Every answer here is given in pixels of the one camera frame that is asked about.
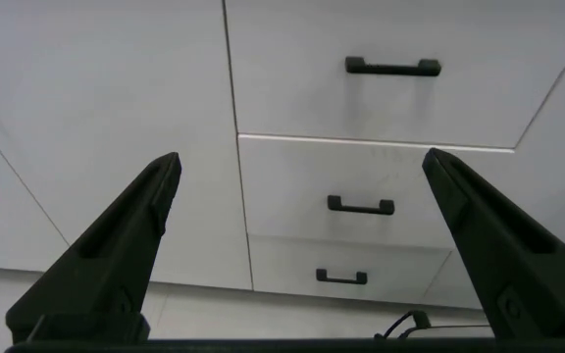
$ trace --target drawer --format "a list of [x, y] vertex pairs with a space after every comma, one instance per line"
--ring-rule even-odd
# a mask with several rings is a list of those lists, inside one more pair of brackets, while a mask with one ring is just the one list
[[[422, 170], [430, 146], [326, 139], [239, 136], [247, 232], [402, 246], [454, 248]], [[448, 148], [493, 179], [511, 150]], [[346, 206], [393, 215], [331, 211], [329, 195]]]
[[[239, 132], [514, 147], [565, 66], [565, 0], [228, 0]], [[351, 75], [441, 64], [437, 77]]]
[[[254, 290], [326, 297], [418, 303], [449, 251], [359, 246], [325, 241], [249, 236]], [[317, 281], [356, 280], [365, 284]]]
[[429, 290], [427, 290], [421, 304], [470, 309], [482, 308], [477, 291], [472, 285], [468, 271], [457, 250], [450, 253]]

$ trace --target cable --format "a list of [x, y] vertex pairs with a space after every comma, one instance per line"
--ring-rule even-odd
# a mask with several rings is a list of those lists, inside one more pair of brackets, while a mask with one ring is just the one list
[[416, 323], [416, 328], [430, 328], [431, 321], [429, 320], [429, 316], [427, 313], [419, 310], [411, 310], [403, 315], [400, 319], [396, 320], [393, 325], [387, 329], [385, 334], [376, 333], [374, 335], [374, 339], [387, 339], [389, 335], [402, 324], [405, 320], [409, 317], [413, 316], [413, 321]]

